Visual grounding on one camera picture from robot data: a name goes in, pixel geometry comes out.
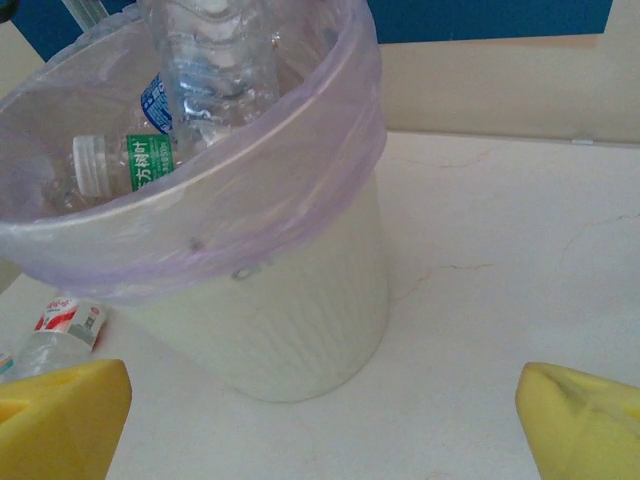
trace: trash can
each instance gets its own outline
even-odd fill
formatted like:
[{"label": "trash can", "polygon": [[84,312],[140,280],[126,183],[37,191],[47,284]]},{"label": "trash can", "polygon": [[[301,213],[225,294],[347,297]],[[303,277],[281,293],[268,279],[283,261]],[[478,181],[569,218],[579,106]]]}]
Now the trash can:
[{"label": "trash can", "polygon": [[328,53],[266,114],[140,190],[66,215],[43,185],[68,174],[73,137],[121,118],[159,61],[136,9],[54,57],[0,102],[0,255],[126,311],[252,397],[298,401],[347,381],[389,310],[381,60],[365,0],[319,3],[333,29],[301,41]]}]

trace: purple plastic bag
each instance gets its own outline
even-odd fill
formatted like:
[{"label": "purple plastic bag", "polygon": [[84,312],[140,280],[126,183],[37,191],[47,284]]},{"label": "purple plastic bag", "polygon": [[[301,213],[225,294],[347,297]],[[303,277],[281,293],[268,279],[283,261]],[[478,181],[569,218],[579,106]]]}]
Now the purple plastic bag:
[{"label": "purple plastic bag", "polygon": [[386,142],[366,1],[323,3],[335,31],[301,48],[329,53],[265,115],[137,192],[65,216],[47,212],[43,183],[74,136],[103,132],[131,104],[158,59],[135,8],[54,57],[0,102],[0,255],[67,293],[136,303],[317,235]]}]

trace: green bottle label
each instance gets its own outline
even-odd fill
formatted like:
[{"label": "green bottle label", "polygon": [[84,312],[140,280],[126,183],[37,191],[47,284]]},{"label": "green bottle label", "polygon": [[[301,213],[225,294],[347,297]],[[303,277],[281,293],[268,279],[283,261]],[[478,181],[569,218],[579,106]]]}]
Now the green bottle label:
[{"label": "green bottle label", "polygon": [[173,154],[168,135],[128,135],[127,150],[134,192],[173,172]]}]

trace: red and white label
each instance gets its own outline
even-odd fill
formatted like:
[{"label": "red and white label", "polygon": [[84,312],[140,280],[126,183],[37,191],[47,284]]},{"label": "red and white label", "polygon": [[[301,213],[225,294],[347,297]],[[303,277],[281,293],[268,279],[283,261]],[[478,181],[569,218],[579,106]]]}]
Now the red and white label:
[{"label": "red and white label", "polygon": [[73,335],[93,348],[107,314],[100,305],[72,297],[56,297],[45,309],[34,329]]}]

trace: blue bottle label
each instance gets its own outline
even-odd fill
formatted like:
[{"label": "blue bottle label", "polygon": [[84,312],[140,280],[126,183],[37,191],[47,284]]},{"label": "blue bottle label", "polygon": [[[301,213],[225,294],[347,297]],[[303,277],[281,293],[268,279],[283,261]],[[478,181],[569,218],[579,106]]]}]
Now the blue bottle label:
[{"label": "blue bottle label", "polygon": [[169,102],[167,101],[167,94],[164,91],[164,84],[160,79],[160,74],[156,75],[145,91],[142,92],[140,104],[145,116],[158,131],[167,135],[173,131]]}]

